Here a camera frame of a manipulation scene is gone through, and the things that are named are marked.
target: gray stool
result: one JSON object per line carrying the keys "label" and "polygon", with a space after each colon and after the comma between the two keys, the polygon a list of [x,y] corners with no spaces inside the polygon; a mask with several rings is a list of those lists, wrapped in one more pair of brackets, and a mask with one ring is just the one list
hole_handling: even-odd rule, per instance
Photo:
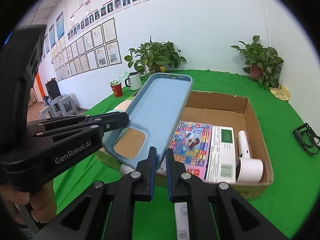
{"label": "gray stool", "polygon": [[52,103],[52,108],[54,110],[54,113],[56,117],[62,115],[62,109],[59,105],[59,99],[63,98],[63,95],[56,97],[54,100],[51,101]]}
{"label": "gray stool", "polygon": [[75,102],[72,100],[71,96],[69,95],[66,95],[63,98],[60,98],[59,105],[62,110],[62,114],[64,116],[72,115],[72,114],[77,115],[79,113],[78,109],[76,108]]}
{"label": "gray stool", "polygon": [[49,118],[54,118],[54,117],[56,117],[56,115],[55,115],[55,113],[54,113],[54,110],[52,109],[51,106],[46,106],[45,108],[43,108],[43,109],[41,109],[41,110],[39,111],[39,114],[40,114],[40,116],[41,116],[41,119],[49,119],[49,118],[47,118],[47,117],[44,116],[46,113],[48,113],[48,114],[50,115]]}

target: floor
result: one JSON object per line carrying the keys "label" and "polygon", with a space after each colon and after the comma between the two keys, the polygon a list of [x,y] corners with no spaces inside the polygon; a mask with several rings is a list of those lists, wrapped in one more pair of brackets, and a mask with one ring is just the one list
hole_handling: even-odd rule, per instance
{"label": "floor", "polygon": [[[41,119],[39,111],[44,108],[42,102],[35,102],[32,106],[28,107],[27,122]],[[84,112],[79,111],[78,115],[82,115]]]}

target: metal rivet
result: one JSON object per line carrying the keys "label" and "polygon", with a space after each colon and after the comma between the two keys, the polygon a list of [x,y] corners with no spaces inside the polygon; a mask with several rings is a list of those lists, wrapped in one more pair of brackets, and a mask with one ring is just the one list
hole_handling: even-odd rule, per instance
{"label": "metal rivet", "polygon": [[219,188],[221,189],[228,189],[229,188],[229,184],[226,182],[220,182],[219,183]]}
{"label": "metal rivet", "polygon": [[96,181],[96,182],[93,184],[93,186],[94,186],[95,188],[100,188],[100,187],[103,186],[103,182],[100,181],[100,180],[98,180],[98,181]]}
{"label": "metal rivet", "polygon": [[133,171],[133,172],[131,172],[131,177],[133,177],[133,178],[138,178],[138,177],[140,177],[140,176],[141,176],[141,173],[138,172],[138,171]]}
{"label": "metal rivet", "polygon": [[181,174],[181,177],[183,179],[190,179],[191,178],[191,174],[188,173],[188,172],[184,172],[184,173]]}

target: red cup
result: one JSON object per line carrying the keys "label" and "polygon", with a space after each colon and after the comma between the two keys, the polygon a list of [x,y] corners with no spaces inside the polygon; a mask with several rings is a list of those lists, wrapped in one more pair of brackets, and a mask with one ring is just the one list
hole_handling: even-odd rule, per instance
{"label": "red cup", "polygon": [[120,96],[122,96],[122,86],[121,83],[117,84],[116,86],[111,86],[113,94],[115,95],[116,98],[119,98]]}

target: table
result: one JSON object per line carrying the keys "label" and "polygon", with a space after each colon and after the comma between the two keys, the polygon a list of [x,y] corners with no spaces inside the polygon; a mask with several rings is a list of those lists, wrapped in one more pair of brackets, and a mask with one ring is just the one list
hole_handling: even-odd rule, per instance
{"label": "table", "polygon": [[[248,97],[267,145],[274,171],[274,183],[250,203],[287,237],[291,238],[309,214],[320,186],[320,156],[309,157],[293,138],[292,131],[303,124],[288,102],[276,99],[269,90],[257,87],[247,76],[209,70],[181,70],[174,73],[193,78],[193,90],[227,93]],[[102,114],[133,94],[104,99],[86,114]],[[120,178],[91,155],[54,179],[57,212],[63,210],[96,180],[105,183]],[[150,203],[136,202],[133,239],[176,239],[173,204],[167,190],[156,187]]]}

